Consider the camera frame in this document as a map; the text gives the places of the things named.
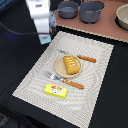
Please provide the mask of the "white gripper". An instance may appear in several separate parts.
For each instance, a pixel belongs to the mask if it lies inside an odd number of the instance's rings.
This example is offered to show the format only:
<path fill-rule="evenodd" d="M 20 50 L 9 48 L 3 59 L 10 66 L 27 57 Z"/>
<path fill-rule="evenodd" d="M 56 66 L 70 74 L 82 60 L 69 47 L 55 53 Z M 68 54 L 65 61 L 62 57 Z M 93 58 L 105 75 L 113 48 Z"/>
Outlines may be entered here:
<path fill-rule="evenodd" d="M 36 11 L 32 15 L 37 33 L 40 36 L 48 36 L 57 26 L 55 15 L 52 11 Z"/>

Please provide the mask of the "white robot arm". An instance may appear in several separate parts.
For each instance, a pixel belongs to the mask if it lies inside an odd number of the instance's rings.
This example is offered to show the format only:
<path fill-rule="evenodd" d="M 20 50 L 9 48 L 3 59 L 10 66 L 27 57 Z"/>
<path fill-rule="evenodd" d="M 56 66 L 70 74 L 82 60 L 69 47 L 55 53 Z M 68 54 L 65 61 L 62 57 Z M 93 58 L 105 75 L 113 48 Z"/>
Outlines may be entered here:
<path fill-rule="evenodd" d="M 48 37 L 57 25 L 55 15 L 50 10 L 50 0 L 26 0 L 26 4 L 37 33 L 43 38 Z"/>

